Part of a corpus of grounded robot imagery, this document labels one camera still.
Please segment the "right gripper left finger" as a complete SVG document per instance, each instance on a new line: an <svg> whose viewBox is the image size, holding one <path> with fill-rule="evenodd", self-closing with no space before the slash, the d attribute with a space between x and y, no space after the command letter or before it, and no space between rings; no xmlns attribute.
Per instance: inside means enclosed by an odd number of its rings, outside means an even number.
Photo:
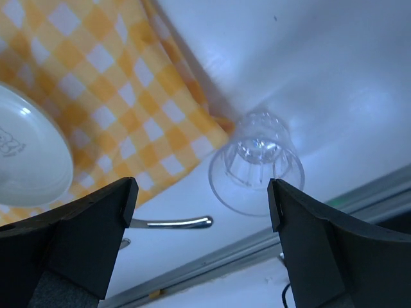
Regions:
<svg viewBox="0 0 411 308"><path fill-rule="evenodd" d="M138 186L122 178L1 227L1 307L97 307L105 299Z"/></svg>

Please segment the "silver table knife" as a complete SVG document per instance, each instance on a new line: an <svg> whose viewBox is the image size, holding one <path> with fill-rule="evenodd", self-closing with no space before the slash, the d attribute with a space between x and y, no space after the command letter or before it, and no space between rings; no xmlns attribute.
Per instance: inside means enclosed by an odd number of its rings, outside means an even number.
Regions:
<svg viewBox="0 0 411 308"><path fill-rule="evenodd" d="M180 220L142 220L132 219L129 228L150 228L150 229L205 229L213 225L214 220L211 216L199 218L180 219Z"/></svg>

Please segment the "yellow white checkered cloth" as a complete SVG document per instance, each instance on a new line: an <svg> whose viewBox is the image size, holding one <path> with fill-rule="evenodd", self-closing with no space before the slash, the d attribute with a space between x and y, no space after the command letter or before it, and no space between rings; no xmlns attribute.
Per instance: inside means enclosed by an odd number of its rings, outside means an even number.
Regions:
<svg viewBox="0 0 411 308"><path fill-rule="evenodd" d="M234 128L209 113L151 1L2 1L1 81L43 107L70 143L74 180L60 204L132 176L142 205Z"/></svg>

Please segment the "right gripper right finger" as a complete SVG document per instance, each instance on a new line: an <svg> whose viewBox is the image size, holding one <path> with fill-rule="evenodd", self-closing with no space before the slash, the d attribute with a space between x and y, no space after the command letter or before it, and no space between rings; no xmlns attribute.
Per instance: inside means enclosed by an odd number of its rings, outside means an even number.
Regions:
<svg viewBox="0 0 411 308"><path fill-rule="evenodd" d="M297 307L410 307L410 232L357 219L284 180L268 187Z"/></svg>

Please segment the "cream round plate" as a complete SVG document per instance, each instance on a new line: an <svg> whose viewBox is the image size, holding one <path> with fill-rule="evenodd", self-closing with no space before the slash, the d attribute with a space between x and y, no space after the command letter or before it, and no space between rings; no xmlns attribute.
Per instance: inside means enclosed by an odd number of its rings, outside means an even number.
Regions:
<svg viewBox="0 0 411 308"><path fill-rule="evenodd" d="M70 188L74 162L56 122L32 99L1 84L1 204L41 207Z"/></svg>

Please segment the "clear plastic cup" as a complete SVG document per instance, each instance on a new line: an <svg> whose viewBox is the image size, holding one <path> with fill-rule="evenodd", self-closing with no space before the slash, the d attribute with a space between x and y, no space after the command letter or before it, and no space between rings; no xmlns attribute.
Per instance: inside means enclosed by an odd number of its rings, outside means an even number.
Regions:
<svg viewBox="0 0 411 308"><path fill-rule="evenodd" d="M222 205L244 216L265 217L269 181L282 179L302 190L305 172L287 127L260 108L237 122L229 142L214 154L208 179Z"/></svg>

